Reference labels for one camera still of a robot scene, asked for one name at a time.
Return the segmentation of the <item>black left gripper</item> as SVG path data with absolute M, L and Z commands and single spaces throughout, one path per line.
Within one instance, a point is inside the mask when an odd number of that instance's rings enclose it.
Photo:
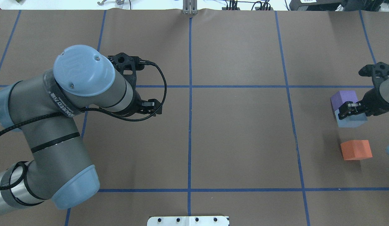
M 130 104 L 119 112 L 121 117 L 130 117 L 141 110 L 142 114 L 156 114 L 163 113 L 163 105 L 157 99 L 142 100 L 140 94 L 133 90 L 133 97 Z

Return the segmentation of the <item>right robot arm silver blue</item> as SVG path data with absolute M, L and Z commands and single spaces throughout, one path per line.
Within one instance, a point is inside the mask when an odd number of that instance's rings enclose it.
M 358 101 L 354 91 L 339 91 L 338 97 L 331 97 L 339 127 L 352 127 L 351 121 L 366 120 L 389 112 L 389 78 L 373 77 L 374 87 Z

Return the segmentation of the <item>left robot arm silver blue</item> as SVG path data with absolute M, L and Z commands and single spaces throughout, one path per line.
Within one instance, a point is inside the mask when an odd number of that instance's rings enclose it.
M 163 99 L 143 100 L 136 72 L 145 66 L 159 71 Z M 74 117 L 96 111 L 138 122 L 162 114 L 167 83 L 160 67 L 137 56 L 103 56 L 86 45 L 66 48 L 53 68 L 0 90 L 0 136 L 22 131 L 33 155 L 0 173 L 0 216 L 51 200 L 69 209 L 100 189 L 95 165 Z

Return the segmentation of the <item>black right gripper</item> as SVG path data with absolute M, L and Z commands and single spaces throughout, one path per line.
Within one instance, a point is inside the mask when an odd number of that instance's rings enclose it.
M 367 109 L 365 112 L 367 117 L 379 116 L 389 112 L 389 103 L 384 100 L 376 88 L 372 88 L 364 94 L 361 103 L 346 101 L 339 106 L 338 118 L 339 120 L 343 120 L 349 116 L 362 114 L 364 107 Z

